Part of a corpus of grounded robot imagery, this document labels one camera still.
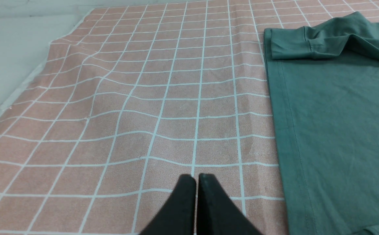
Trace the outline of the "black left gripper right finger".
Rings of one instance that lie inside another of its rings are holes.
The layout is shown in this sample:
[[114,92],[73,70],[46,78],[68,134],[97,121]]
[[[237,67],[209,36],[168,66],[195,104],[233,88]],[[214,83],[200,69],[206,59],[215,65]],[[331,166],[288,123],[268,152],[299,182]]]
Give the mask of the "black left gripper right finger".
[[213,174],[199,175],[197,207],[198,235],[261,235]]

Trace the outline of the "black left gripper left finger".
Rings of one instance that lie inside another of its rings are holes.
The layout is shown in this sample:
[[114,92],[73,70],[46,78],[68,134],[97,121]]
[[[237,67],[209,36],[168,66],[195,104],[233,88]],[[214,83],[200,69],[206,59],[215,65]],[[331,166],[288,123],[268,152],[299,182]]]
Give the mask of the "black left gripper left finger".
[[195,198],[195,179],[180,175],[167,201],[140,235],[193,235]]

